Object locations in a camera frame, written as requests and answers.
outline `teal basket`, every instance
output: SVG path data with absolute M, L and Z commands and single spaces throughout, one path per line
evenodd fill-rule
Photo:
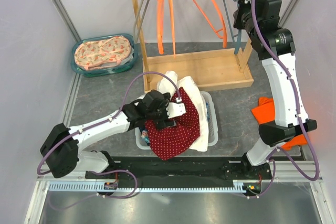
M 104 39 L 110 39 L 115 36 L 123 36 L 125 37 L 131 44 L 132 47 L 132 54 L 133 54 L 133 59 L 129 62 L 127 62 L 124 65 L 116 66 L 116 67 L 111 67 L 111 68 L 104 68 L 104 69 L 93 69 L 93 70 L 83 70 L 80 68 L 76 63 L 75 63 L 75 52 L 76 49 L 79 47 L 80 44 L 83 42 L 88 42 L 88 41 L 98 41 L 98 40 L 104 40 Z M 71 51 L 71 68 L 74 72 L 79 73 L 84 75 L 85 77 L 95 77 L 95 76 L 104 76 L 105 74 L 112 74 L 112 73 L 121 73 L 130 70 L 133 68 L 136 60 L 138 59 L 138 51 L 135 48 L 134 45 L 134 40 L 133 36 L 129 34 L 115 34 L 115 35 L 109 35 L 109 36 L 103 36 L 103 37 L 97 37 L 97 38 L 91 38 L 91 39 L 84 39 L 81 40 L 80 42 L 77 42 L 74 47 L 72 48 Z

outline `wooden base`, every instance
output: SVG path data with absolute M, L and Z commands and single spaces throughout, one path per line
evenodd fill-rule
M 214 91 L 250 87 L 253 83 L 251 72 L 246 66 L 244 71 L 238 67 L 242 51 L 234 55 L 234 49 L 222 49 L 188 54 L 148 57 L 149 71 L 166 73 L 173 70 L 178 74 L 179 80 L 191 76 L 201 91 Z M 144 90 L 149 92 L 156 89 L 161 76 L 152 74 L 150 82 L 144 76 Z

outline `orange hanger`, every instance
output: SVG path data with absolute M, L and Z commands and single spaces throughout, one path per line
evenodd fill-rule
M 211 26 L 212 30 L 215 32 L 215 34 L 217 35 L 218 38 L 222 39 L 223 40 L 223 47 L 226 47 L 226 44 L 227 44 L 227 35 L 226 35 L 226 27 L 225 27 L 225 23 L 224 23 L 224 20 L 223 20 L 223 16 L 222 16 L 222 12 L 221 12 L 221 9 L 219 9 L 217 3 L 215 0 L 211 0 L 212 3 L 214 4 L 217 12 L 218 12 L 218 15 L 219 15 L 219 18 L 221 19 L 221 22 L 222 22 L 222 28 L 219 29 L 219 30 L 216 30 L 215 27 L 213 26 L 213 24 L 210 22 L 210 20 L 208 19 L 208 17 L 205 15 L 205 13 L 203 12 L 202 8 L 199 6 L 199 4 L 197 3 L 196 0 L 193 0 L 195 5 L 197 6 L 197 8 L 199 9 L 199 11 L 202 13 L 202 15 L 204 16 L 204 18 L 206 19 L 206 21 L 209 23 L 209 25 Z
M 157 20 L 156 20 L 156 32 L 157 32 L 157 43 L 159 54 L 163 54 L 163 44 L 162 44 L 162 36 L 163 36 L 163 1 L 157 0 Z
M 172 26 L 172 36 L 173 36 L 173 55 L 174 59 L 176 57 L 176 47 L 175 47 L 175 23 L 174 23 L 174 6 L 173 6 L 173 0 L 169 1 L 169 11 L 170 11 L 170 22 Z

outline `plastic basket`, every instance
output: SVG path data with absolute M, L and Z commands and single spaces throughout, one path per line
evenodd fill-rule
M 75 63 L 75 52 L 80 44 L 82 44 L 83 42 L 88 42 L 88 41 L 98 41 L 98 40 L 110 39 L 115 36 L 123 36 L 130 42 L 131 47 L 132 47 L 132 54 L 133 54 L 133 59 L 130 62 L 127 62 L 124 65 L 120 65 L 116 67 L 104 68 L 104 69 L 92 69 L 92 70 L 83 70 L 82 68 L 77 66 L 77 64 Z M 138 59 L 138 51 L 135 48 L 133 36 L 129 34 L 115 34 L 115 35 L 109 35 L 109 36 L 103 36 L 103 37 L 97 37 L 97 38 L 91 38 L 91 39 L 84 39 L 84 40 L 81 40 L 80 42 L 77 42 L 71 51 L 71 68 L 74 72 L 82 74 L 85 77 L 104 76 L 105 74 L 121 73 L 121 72 L 130 70 L 131 68 L 133 68 L 137 59 Z
M 217 126 L 217 118 L 215 113 L 215 106 L 212 102 L 211 95 L 208 92 L 201 91 L 201 95 L 203 96 L 205 102 L 209 104 L 209 142 L 208 146 L 214 146 L 218 142 L 218 126 Z M 141 139 L 141 133 L 139 128 L 135 129 L 135 142 L 137 146 L 142 150 L 150 150 L 151 147 L 146 144 L 146 142 Z

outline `cable connector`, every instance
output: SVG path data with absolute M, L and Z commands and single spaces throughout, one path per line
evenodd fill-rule
M 176 98 L 176 103 L 181 103 L 182 102 L 182 98 Z

